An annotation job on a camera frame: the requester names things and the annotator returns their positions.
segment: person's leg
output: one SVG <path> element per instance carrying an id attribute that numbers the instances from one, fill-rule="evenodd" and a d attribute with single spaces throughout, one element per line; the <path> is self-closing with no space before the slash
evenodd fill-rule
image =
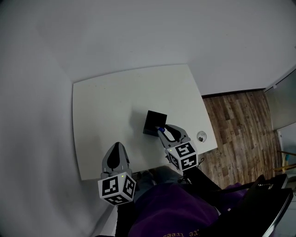
<path id="1" fill-rule="evenodd" d="M 157 167 L 151 170 L 151 173 L 157 183 L 178 183 L 178 179 L 182 176 L 168 166 Z"/>
<path id="2" fill-rule="evenodd" d="M 142 173 L 141 179 L 137 182 L 139 190 L 135 191 L 134 202 L 136 202 L 139 197 L 141 197 L 146 191 L 154 186 L 153 176 L 149 171 L 144 171 Z"/>

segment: person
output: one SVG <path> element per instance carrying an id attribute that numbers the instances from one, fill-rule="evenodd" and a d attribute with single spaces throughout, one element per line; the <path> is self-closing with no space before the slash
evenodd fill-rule
<path id="1" fill-rule="evenodd" d="M 200 175 L 203 181 L 203 187 L 220 189 L 199 169 L 197 170 L 197 175 Z M 181 175 L 168 166 L 144 171 L 137 185 L 138 190 L 134 195 L 136 217 L 128 231 L 129 237 L 198 236 L 201 229 L 217 221 L 221 213 L 233 208 L 245 194 L 244 190 L 225 194 L 219 197 L 218 201 L 210 201 L 215 203 L 213 206 L 206 201 L 205 196 L 201 197 L 201 192 L 193 192 L 189 188 L 190 185 L 182 180 Z M 132 211 L 128 210 L 123 211 L 126 213 L 125 217 L 119 218 L 119 208 L 117 236 L 121 236 L 120 229 L 124 226 L 120 222 L 132 219 L 128 214 Z"/>

